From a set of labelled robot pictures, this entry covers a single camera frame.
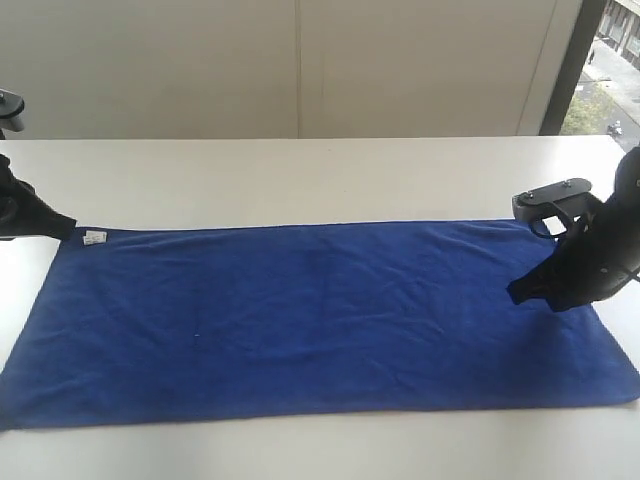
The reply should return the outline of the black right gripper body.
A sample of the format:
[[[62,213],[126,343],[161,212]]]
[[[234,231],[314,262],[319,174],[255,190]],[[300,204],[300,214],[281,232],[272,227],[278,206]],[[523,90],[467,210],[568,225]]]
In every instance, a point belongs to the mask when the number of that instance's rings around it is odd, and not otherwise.
[[[553,311],[608,299],[639,279],[639,224],[579,221],[549,260],[545,300]]]

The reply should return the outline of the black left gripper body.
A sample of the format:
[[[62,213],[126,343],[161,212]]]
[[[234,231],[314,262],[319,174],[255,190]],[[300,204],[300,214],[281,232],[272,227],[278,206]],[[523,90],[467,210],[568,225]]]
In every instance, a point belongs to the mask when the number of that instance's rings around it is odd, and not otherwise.
[[[10,169],[10,159],[1,155],[1,239],[49,237],[41,218],[33,216],[35,189],[17,179]]]

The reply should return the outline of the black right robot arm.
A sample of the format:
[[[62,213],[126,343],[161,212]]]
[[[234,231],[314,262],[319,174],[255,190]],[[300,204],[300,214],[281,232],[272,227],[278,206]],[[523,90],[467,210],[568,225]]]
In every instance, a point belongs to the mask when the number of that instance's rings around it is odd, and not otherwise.
[[[639,148],[619,162],[605,201],[572,178],[512,198],[514,218],[552,240],[552,254],[507,291],[514,304],[541,299],[563,312],[611,298],[639,280]]]

